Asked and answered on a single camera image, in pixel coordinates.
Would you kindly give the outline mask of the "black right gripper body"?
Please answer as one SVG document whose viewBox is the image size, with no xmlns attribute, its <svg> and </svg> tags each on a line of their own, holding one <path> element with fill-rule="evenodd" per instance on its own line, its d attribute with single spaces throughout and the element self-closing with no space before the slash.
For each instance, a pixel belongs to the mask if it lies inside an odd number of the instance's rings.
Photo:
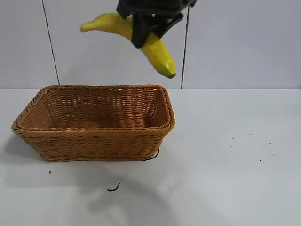
<svg viewBox="0 0 301 226">
<path fill-rule="evenodd" d="M 126 18 L 134 13 L 175 16 L 197 0 L 119 0 L 117 12 Z"/>
</svg>

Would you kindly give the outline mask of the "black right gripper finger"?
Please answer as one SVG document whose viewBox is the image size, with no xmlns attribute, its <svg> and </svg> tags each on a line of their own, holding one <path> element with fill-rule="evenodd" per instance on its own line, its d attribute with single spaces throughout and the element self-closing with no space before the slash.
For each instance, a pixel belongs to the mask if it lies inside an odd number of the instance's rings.
<svg viewBox="0 0 301 226">
<path fill-rule="evenodd" d="M 149 34 L 155 29 L 156 24 L 151 14 L 143 12 L 136 12 L 132 14 L 133 31 L 132 31 L 132 44 L 140 49 L 146 42 Z"/>
<path fill-rule="evenodd" d="M 159 39 L 161 39 L 174 25 L 176 25 L 182 19 L 182 13 L 172 16 L 156 14 L 151 20 L 152 25 L 154 26 L 152 32 Z"/>
</svg>

